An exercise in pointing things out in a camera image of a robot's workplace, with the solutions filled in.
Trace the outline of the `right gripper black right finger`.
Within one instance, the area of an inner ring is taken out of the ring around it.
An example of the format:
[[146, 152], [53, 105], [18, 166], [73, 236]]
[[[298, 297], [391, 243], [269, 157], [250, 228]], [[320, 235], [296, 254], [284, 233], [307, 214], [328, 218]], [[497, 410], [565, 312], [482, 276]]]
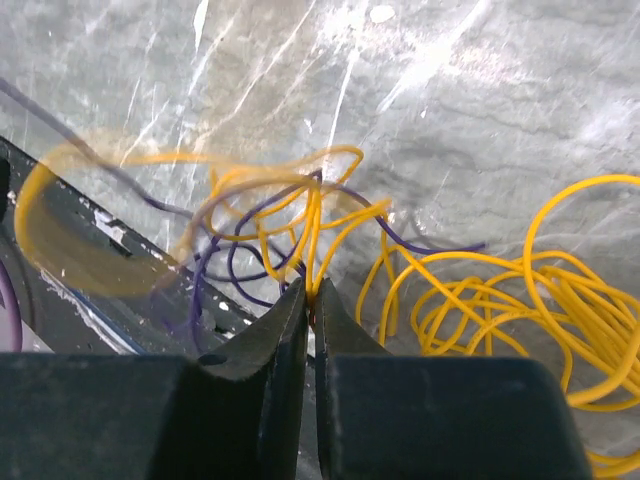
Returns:
[[330, 478], [329, 359], [334, 354], [388, 355], [348, 313], [330, 279], [323, 279], [314, 303], [315, 390], [318, 458], [323, 479]]

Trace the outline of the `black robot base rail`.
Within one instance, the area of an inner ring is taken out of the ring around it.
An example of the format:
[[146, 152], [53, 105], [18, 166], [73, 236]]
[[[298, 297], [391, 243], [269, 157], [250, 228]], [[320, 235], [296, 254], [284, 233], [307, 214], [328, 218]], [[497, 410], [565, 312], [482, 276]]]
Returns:
[[1, 261], [27, 334], [59, 353], [209, 351], [256, 318], [209, 283], [187, 323], [188, 270], [8, 140]]

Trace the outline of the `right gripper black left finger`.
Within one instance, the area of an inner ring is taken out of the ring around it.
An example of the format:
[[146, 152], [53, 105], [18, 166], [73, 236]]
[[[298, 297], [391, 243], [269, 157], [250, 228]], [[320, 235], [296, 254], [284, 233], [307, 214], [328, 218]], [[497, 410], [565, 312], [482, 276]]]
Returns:
[[308, 320], [295, 280], [252, 325], [199, 363], [213, 378], [212, 479], [293, 479], [296, 474]]

